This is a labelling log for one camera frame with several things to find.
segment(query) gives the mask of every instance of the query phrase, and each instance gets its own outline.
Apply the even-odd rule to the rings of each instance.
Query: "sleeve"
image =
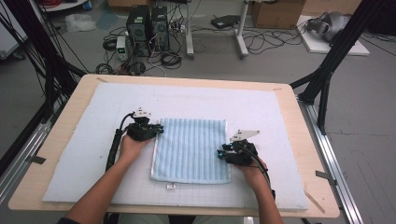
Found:
[[[67,217],[61,217],[61,219],[59,219],[57,224],[79,224],[79,223]]]

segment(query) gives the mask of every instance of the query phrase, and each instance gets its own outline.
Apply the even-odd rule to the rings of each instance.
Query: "gray floor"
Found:
[[[54,15],[56,21],[71,13],[86,13],[79,8]],[[101,29],[64,34],[64,38],[90,71],[103,62],[102,43],[112,29],[125,24],[102,8],[88,12]],[[194,22],[207,24],[211,18]],[[396,53],[396,43],[371,40]],[[313,72],[325,55],[308,53],[305,46],[284,46],[260,55],[239,59],[232,34],[203,32],[194,34],[194,60],[183,59],[177,70],[165,70],[168,77],[242,80],[254,82],[291,83]],[[369,57],[347,56],[336,70],[331,85],[326,129],[335,155],[360,209],[365,223],[396,223],[396,60],[385,51],[361,40],[371,52]],[[79,66],[64,48],[68,61]],[[160,69],[147,76],[163,77]],[[25,61],[0,62],[0,156],[9,148],[33,114],[43,103],[42,91],[32,65]],[[10,211],[6,200],[0,205],[0,223],[54,223],[63,213]],[[312,223],[347,223],[336,219],[310,219]],[[285,218],[286,223],[302,223]]]

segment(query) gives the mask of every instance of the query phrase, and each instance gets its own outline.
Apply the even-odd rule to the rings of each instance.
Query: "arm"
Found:
[[[120,144],[120,157],[114,165],[70,209],[65,217],[81,224],[101,223],[110,201],[128,168],[149,141],[136,142],[125,135]]]
[[[277,210],[273,195],[267,184],[267,181],[258,167],[237,166],[245,176],[247,183],[256,194],[257,203],[259,204],[260,224],[281,224],[282,217]]]

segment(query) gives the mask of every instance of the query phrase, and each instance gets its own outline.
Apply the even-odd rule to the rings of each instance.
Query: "blue striped towel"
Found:
[[[225,120],[161,119],[151,178],[159,181],[224,184],[231,181],[230,165],[218,159],[226,143]]]

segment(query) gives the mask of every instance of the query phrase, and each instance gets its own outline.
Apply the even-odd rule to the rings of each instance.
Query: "gray machine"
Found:
[[[334,11],[324,12],[319,18],[311,19],[306,24],[307,31],[316,31],[326,42],[332,43],[349,22],[349,17]]]

